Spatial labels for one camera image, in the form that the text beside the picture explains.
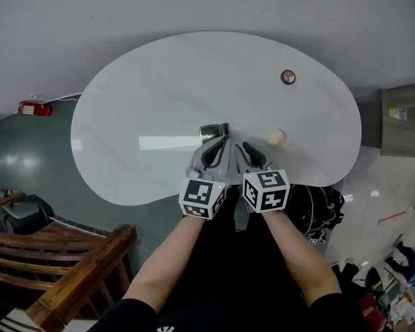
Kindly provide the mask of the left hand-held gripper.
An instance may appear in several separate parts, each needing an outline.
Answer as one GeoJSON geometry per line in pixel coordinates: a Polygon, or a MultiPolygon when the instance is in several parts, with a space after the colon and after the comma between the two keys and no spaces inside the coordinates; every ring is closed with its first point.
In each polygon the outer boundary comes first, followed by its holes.
{"type": "Polygon", "coordinates": [[[178,203],[183,216],[212,220],[226,198],[230,180],[226,175],[230,166],[229,136],[208,140],[193,154],[186,177],[181,181],[178,203]]]}

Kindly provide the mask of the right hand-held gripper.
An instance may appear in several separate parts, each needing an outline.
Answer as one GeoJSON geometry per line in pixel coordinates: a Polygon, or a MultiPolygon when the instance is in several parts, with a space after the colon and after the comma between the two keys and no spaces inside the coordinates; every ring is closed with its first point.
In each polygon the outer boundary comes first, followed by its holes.
{"type": "Polygon", "coordinates": [[[291,185],[285,170],[279,169],[271,153],[253,142],[235,145],[233,153],[247,211],[283,210],[291,185]]]}

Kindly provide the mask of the grey square compact case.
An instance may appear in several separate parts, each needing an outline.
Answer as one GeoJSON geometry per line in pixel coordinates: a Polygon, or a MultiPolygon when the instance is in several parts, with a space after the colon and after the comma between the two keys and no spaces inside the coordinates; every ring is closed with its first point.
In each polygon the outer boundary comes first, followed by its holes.
{"type": "Polygon", "coordinates": [[[202,145],[222,135],[223,135],[222,128],[221,128],[221,125],[219,124],[204,125],[200,127],[199,129],[199,136],[200,136],[202,145]]]}

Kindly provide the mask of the beige makeup sponge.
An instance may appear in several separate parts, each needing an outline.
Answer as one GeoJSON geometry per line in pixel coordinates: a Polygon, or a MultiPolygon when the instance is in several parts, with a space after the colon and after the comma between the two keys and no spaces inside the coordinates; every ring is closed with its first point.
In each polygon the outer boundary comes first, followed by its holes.
{"type": "Polygon", "coordinates": [[[268,144],[271,147],[279,147],[286,139],[286,134],[281,129],[276,129],[268,136],[268,144]]]}

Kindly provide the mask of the person's right forearm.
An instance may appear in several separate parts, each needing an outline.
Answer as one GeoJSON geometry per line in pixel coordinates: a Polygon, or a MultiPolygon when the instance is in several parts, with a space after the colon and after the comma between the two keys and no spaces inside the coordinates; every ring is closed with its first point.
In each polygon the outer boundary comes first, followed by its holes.
{"type": "Polygon", "coordinates": [[[282,211],[265,212],[262,217],[307,306],[311,306],[321,297],[342,292],[326,260],[282,211]]]}

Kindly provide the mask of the person's left forearm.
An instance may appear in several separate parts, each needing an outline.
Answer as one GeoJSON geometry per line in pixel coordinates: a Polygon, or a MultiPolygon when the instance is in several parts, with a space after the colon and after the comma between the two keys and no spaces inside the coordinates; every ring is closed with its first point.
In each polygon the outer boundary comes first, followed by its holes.
{"type": "Polygon", "coordinates": [[[123,298],[144,302],[159,313],[181,278],[204,223],[183,217],[142,265],[123,298]]]}

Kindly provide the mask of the white kidney-shaped table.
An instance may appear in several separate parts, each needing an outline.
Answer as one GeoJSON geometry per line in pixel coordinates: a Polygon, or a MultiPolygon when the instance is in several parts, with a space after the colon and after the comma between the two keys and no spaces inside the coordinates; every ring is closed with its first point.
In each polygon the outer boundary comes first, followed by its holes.
{"type": "Polygon", "coordinates": [[[75,107],[71,147],[100,198],[144,205],[178,194],[200,127],[222,123],[234,144],[269,151],[291,183],[316,187],[351,171],[362,137],[356,101],[327,67],[271,39],[211,31],[153,41],[102,69],[75,107]],[[286,139],[271,147],[276,129],[286,139]]]}

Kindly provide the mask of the person's black clothed body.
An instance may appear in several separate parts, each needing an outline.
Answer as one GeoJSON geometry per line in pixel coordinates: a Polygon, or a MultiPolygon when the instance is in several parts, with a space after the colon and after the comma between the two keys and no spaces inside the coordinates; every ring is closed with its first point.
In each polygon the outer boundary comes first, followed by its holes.
{"type": "Polygon", "coordinates": [[[112,304],[88,332],[370,332],[341,289],[307,306],[262,214],[235,229],[231,187],[205,221],[190,260],[159,313],[136,299],[112,304]]]}

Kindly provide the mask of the red floor tape strip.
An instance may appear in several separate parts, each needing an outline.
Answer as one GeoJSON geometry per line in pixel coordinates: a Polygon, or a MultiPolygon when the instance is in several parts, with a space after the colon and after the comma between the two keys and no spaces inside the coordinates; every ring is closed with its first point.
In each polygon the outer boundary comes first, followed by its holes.
{"type": "Polygon", "coordinates": [[[380,225],[381,223],[384,223],[384,222],[386,222],[388,220],[395,219],[395,218],[397,218],[399,216],[402,216],[404,214],[407,214],[407,211],[399,212],[399,213],[396,213],[394,215],[391,215],[391,216],[382,218],[382,219],[378,220],[378,225],[380,225]]]}

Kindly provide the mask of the grey wooden shelf cabinet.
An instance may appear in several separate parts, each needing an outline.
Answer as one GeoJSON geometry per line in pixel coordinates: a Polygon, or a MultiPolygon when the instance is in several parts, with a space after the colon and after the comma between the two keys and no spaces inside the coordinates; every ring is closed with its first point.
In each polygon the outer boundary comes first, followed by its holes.
{"type": "Polygon", "coordinates": [[[381,154],[415,158],[415,84],[380,91],[382,108],[381,154]],[[390,108],[406,108],[407,120],[392,119],[390,108]]]}

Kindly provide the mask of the brown wooden stair railing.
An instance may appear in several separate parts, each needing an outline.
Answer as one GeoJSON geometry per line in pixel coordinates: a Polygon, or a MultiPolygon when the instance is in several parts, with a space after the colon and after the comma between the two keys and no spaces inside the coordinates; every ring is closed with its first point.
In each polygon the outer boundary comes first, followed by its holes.
{"type": "MultiPolygon", "coordinates": [[[[25,196],[0,198],[0,207],[25,196]]],[[[62,332],[73,321],[97,320],[127,292],[133,225],[103,232],[51,219],[31,235],[0,231],[0,332],[24,332],[10,317],[16,309],[29,318],[30,332],[62,332]]]]}

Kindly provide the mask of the red fire extinguisher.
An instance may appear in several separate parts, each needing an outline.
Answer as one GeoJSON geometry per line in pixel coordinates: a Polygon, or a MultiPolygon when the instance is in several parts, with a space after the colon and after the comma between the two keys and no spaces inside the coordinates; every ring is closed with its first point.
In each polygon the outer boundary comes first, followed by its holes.
{"type": "Polygon", "coordinates": [[[23,101],[19,104],[17,113],[20,116],[49,117],[53,113],[53,108],[49,103],[23,101]]]}

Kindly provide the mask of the black bin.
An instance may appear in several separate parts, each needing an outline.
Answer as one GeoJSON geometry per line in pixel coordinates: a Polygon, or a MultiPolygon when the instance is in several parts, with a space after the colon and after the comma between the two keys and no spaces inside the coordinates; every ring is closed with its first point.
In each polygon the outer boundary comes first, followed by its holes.
{"type": "Polygon", "coordinates": [[[53,215],[47,202],[31,194],[0,207],[0,231],[31,235],[49,225],[53,215]]]}

